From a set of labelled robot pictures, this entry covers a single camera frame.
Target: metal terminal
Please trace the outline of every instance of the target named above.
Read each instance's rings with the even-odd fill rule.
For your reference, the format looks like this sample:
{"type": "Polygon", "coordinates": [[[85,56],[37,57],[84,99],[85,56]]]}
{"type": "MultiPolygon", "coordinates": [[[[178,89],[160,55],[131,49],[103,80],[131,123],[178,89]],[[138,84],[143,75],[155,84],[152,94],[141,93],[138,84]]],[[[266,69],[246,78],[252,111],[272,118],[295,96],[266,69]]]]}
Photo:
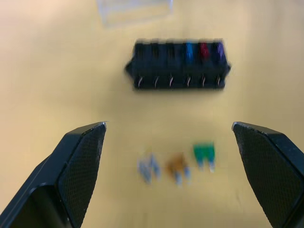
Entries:
{"type": "Polygon", "coordinates": [[[139,81],[138,81],[138,87],[140,87],[140,86],[141,86],[142,79],[143,79],[143,77],[141,77],[141,78],[139,79],[139,81]]]}
{"type": "Polygon", "coordinates": [[[219,83],[220,83],[220,77],[218,75],[218,78],[217,78],[217,85],[219,86],[219,83]]]}
{"type": "Polygon", "coordinates": [[[172,74],[170,74],[170,83],[169,83],[170,88],[172,86],[172,82],[173,82],[173,77],[172,77],[172,74]]]}
{"type": "Polygon", "coordinates": [[[191,81],[191,77],[188,77],[188,79],[187,79],[187,87],[189,87],[190,81],[191,81]]]}
{"type": "Polygon", "coordinates": [[[158,78],[159,78],[159,76],[157,76],[157,78],[156,78],[156,80],[155,80],[155,82],[154,82],[154,87],[156,88],[156,85],[157,85],[157,82],[158,82],[158,78]]]}
{"type": "Polygon", "coordinates": [[[201,85],[202,85],[203,87],[205,86],[205,81],[206,81],[206,77],[205,77],[204,74],[203,74],[202,80],[201,80],[201,85]]]}

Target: red fuse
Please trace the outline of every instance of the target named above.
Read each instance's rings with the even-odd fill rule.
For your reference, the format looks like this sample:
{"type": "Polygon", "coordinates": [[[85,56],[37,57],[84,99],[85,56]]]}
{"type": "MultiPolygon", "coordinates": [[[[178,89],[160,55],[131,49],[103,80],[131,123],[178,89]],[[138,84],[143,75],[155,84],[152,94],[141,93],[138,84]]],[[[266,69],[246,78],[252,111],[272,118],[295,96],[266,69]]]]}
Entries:
{"type": "Polygon", "coordinates": [[[200,56],[204,59],[209,58],[210,53],[206,43],[200,44],[200,56]]]}

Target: yellow table surface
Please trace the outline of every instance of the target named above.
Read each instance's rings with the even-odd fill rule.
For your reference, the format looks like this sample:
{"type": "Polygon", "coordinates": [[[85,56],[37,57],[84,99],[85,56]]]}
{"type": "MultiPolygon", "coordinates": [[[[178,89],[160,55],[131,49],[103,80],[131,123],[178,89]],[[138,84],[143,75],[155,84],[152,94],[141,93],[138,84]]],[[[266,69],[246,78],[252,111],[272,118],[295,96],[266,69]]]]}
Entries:
{"type": "Polygon", "coordinates": [[[0,3],[0,211],[62,136],[109,121],[84,228],[269,228],[247,181],[234,121],[284,132],[304,149],[304,3],[175,0],[173,13],[104,28],[94,0],[0,3]],[[138,38],[222,38],[223,91],[140,92],[124,72],[138,38]],[[196,168],[214,141],[216,171],[196,168]],[[185,153],[190,185],[144,184],[143,151],[161,166],[185,153]]]}

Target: purple fuse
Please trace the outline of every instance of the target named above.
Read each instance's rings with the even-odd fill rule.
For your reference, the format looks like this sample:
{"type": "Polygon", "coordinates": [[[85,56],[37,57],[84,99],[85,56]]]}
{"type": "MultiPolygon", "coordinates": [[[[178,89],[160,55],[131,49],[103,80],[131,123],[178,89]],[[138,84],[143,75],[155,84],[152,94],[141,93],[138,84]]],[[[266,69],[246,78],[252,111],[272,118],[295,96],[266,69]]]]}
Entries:
{"type": "Polygon", "coordinates": [[[224,56],[224,46],[223,46],[223,44],[221,42],[218,43],[217,53],[218,53],[219,59],[221,60],[223,58],[223,56],[224,56]]]}

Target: green fuse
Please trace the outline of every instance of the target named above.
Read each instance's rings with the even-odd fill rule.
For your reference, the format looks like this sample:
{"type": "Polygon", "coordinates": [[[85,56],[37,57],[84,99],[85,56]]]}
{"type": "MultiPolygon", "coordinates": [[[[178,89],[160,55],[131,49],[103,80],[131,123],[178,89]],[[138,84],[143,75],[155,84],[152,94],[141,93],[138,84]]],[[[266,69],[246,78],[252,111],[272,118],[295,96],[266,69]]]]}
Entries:
{"type": "Polygon", "coordinates": [[[214,168],[215,168],[214,144],[213,143],[196,144],[193,146],[193,151],[198,166],[202,168],[204,160],[207,160],[209,163],[210,171],[214,172],[214,168]]]}

